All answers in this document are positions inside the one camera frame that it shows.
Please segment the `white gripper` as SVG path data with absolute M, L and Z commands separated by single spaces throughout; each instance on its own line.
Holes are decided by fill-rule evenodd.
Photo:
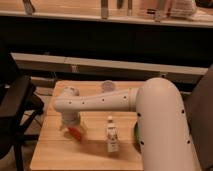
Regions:
M 78 112 L 65 112 L 61 114 L 61 130 L 65 128 L 79 128 L 80 123 L 81 117 Z

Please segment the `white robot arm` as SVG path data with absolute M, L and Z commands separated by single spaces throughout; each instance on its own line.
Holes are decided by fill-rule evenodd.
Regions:
M 140 87 L 90 96 L 75 96 L 66 88 L 54 108 L 71 126 L 82 111 L 131 111 L 137 114 L 144 171 L 197 171 L 187 112 L 178 88 L 156 77 Z

